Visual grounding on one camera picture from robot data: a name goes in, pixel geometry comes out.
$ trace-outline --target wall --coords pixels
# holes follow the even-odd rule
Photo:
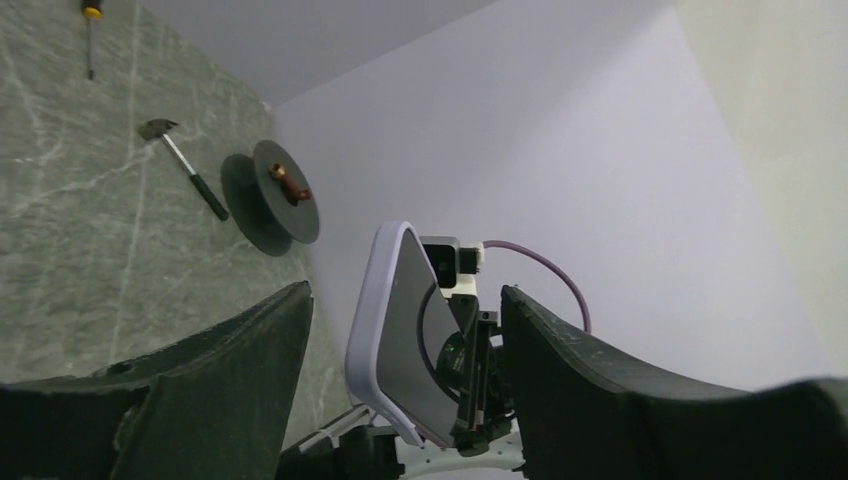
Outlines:
[[[279,105],[493,1],[141,3],[270,105]],[[171,44],[164,48],[170,50]]]
[[[596,333],[699,379],[829,371],[789,268],[668,4],[503,0],[275,109],[311,178],[317,289],[344,348],[375,229],[503,237],[581,285]],[[541,268],[496,252],[566,319]]]
[[[848,375],[848,2],[676,3],[830,358]]]

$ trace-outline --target beige wall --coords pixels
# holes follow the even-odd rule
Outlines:
[[[833,366],[848,374],[848,0],[675,0]]]

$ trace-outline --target countertop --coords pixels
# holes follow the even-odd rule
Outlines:
[[[78,5],[12,0],[0,10],[7,383],[86,375],[311,277],[304,246],[260,253],[136,131],[152,118],[178,122],[172,139],[223,201],[224,158],[273,138],[267,106],[136,2],[104,5],[88,80]],[[286,444],[349,406],[318,303]]]

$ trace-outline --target hammer handle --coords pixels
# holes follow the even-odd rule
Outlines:
[[[206,182],[203,181],[203,178],[201,178],[200,175],[195,173],[194,175],[189,175],[188,178],[191,179],[191,183],[194,184],[194,188],[200,192],[200,196],[206,200],[206,203],[209,204],[209,207],[212,208],[212,211],[215,212],[215,215],[217,215],[222,222],[230,218],[230,214],[227,212],[227,209],[221,205],[221,202],[218,201],[218,197],[212,193],[212,190],[209,189],[209,185],[206,185]]]

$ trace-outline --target green marble surface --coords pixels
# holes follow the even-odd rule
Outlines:
[[[267,107],[131,1],[104,5],[89,81],[78,5],[0,10],[2,382],[88,374],[311,276],[303,246],[261,254],[136,132],[179,122],[172,139],[223,199],[223,159],[273,138]],[[349,406],[318,304],[286,444]]]

